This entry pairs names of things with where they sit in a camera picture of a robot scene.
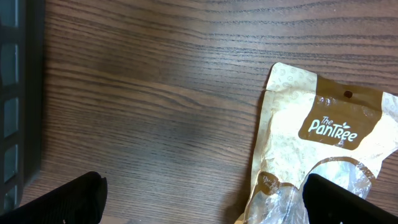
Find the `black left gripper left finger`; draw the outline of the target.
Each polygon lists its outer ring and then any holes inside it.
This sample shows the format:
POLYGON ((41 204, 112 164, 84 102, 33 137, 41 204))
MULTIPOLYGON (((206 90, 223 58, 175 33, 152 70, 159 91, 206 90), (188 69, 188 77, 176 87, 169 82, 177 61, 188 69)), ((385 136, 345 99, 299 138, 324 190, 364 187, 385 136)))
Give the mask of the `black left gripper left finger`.
POLYGON ((2 224, 99 224, 108 183, 90 171, 51 192, 1 215, 2 224))

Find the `brown Pantree bag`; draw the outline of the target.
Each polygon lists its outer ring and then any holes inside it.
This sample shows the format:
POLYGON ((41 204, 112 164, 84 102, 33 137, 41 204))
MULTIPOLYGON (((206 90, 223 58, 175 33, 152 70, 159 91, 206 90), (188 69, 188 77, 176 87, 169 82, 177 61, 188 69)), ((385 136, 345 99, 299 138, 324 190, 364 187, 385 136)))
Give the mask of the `brown Pantree bag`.
POLYGON ((397 150, 397 97, 275 63, 266 85, 239 223, 307 223, 302 192, 318 174, 366 198, 397 150))

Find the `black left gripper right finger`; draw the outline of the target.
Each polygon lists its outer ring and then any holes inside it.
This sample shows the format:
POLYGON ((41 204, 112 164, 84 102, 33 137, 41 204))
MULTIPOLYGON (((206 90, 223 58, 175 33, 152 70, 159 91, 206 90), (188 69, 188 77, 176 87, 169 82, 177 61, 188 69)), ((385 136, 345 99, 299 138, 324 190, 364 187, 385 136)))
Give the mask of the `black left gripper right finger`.
POLYGON ((397 224, 397 217, 318 174, 303 187, 310 224, 397 224))

